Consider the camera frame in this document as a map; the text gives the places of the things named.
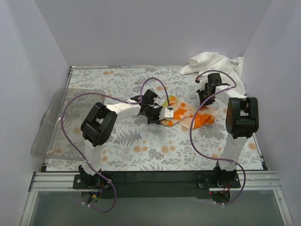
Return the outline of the orange patterned towel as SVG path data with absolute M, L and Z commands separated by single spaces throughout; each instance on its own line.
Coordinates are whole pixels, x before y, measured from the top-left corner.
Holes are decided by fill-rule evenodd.
M 169 95 L 168 98 L 174 110 L 174 117 L 173 119 L 165 119 L 161 125 L 172 127 L 176 124 L 180 124 L 189 129 L 197 107 L 194 107 L 173 95 Z M 197 113 L 192 129 L 198 129 L 204 125 L 213 124 L 218 113 L 219 110 L 216 108 L 210 106 L 202 107 Z

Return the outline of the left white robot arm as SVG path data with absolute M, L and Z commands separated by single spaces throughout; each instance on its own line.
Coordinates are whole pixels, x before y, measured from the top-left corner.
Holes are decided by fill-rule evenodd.
M 156 93 L 147 90 L 144 95 L 132 97 L 124 103 L 104 105 L 98 102 L 93 105 L 80 127 L 85 140 L 85 160 L 79 166 L 79 173 L 84 176 L 84 183 L 89 188 L 96 188 L 100 183 L 95 170 L 101 170 L 101 146 L 109 140 L 116 121 L 143 115 L 148 124 L 160 124 L 164 119 L 173 117 L 169 106 L 162 107 L 155 103 L 157 97 Z

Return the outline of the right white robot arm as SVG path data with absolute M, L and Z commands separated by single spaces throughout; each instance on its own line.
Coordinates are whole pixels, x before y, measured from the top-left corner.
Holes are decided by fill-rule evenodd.
M 213 183 L 218 187 L 226 186 L 236 180 L 237 161 L 247 140 L 258 131 L 259 113 L 258 100 L 255 97 L 246 97 L 239 94 L 233 78 L 227 77 L 233 82 L 233 86 L 222 82 L 222 71 L 208 70 L 196 78 L 200 83 L 200 77 L 205 73 L 207 82 L 197 90 L 200 106 L 212 104 L 219 99 L 227 105 L 225 128 L 228 133 L 226 144 L 220 159 L 213 170 Z

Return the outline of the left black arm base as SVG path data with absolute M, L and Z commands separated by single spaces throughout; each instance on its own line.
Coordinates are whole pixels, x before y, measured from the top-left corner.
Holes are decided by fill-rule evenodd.
M 102 198 L 104 190 L 111 190 L 111 184 L 99 175 L 89 175 L 85 172 L 75 175 L 72 188 L 81 190 L 80 197 L 83 202 L 95 204 Z

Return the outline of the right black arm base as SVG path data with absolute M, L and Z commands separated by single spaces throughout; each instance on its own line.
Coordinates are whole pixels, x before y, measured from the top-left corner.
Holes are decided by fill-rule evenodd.
M 195 173 L 193 181 L 197 188 L 207 190 L 209 198 L 216 203 L 228 203 L 231 199 L 231 189 L 241 187 L 238 175 L 233 180 L 216 179 L 212 172 Z

